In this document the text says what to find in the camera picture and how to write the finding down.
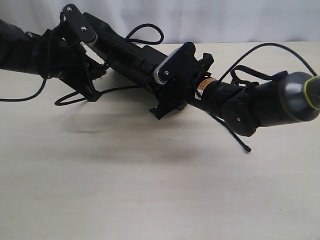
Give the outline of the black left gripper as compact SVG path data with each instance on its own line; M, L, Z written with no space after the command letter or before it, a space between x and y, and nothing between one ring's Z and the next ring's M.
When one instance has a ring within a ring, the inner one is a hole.
M79 41L68 43L57 29L48 29L37 44L37 70L44 80L56 78L86 100L101 94L93 81L102 76L102 65L87 55Z

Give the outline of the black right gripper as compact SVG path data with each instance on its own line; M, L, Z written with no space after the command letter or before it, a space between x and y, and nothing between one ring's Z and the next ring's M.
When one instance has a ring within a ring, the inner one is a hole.
M149 111L160 120L174 110L183 110L196 91L196 82L211 75L208 70L213 62L210 53L204 53L200 60L191 52L171 53L154 70L154 79L160 85L155 94L159 103Z

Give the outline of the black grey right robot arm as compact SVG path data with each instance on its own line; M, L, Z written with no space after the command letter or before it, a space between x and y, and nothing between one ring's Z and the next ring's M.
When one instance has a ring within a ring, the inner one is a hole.
M266 75L237 65L226 83L211 77L205 63L184 50L169 56L155 77L164 88L151 110L158 119L189 104L232 133L250 137L260 127L309 122L320 114L320 78L301 71Z

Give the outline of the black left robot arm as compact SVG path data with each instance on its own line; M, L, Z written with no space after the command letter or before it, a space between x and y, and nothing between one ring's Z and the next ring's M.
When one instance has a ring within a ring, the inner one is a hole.
M0 22L0 68L6 71L39 75L46 82L56 78L95 102L100 93L93 80L102 77L102 64L87 55L79 40L61 22L43 35L24 32L21 28Z

